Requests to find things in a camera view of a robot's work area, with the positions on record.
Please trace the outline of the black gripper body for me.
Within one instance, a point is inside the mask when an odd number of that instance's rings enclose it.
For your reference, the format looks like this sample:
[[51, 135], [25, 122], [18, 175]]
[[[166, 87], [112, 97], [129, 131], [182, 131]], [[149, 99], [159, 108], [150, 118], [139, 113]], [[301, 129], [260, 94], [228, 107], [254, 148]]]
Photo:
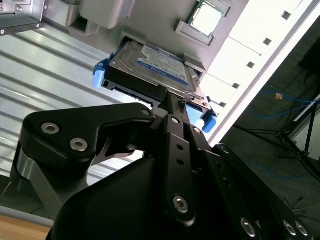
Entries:
[[126, 167], [73, 196], [60, 210], [52, 240], [238, 240], [211, 176], [198, 158], [191, 190], [195, 222], [187, 227], [170, 217], [162, 199], [163, 164], [149, 158]]

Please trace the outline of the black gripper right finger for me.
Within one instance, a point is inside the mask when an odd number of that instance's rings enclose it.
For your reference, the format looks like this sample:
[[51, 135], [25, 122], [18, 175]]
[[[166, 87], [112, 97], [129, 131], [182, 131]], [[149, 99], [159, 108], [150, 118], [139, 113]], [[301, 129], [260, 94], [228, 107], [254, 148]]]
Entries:
[[311, 230], [228, 147], [209, 146], [178, 102], [195, 177], [196, 236], [205, 240], [312, 240]]

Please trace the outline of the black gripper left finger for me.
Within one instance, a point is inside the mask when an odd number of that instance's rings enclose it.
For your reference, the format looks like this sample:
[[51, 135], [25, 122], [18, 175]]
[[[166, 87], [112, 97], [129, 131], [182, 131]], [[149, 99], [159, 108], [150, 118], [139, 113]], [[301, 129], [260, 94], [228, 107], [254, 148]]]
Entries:
[[191, 227], [196, 197], [179, 101], [168, 93], [154, 109], [125, 103], [32, 113], [23, 121], [12, 168], [55, 221], [76, 194], [140, 160], [156, 159], [163, 165], [167, 214]]

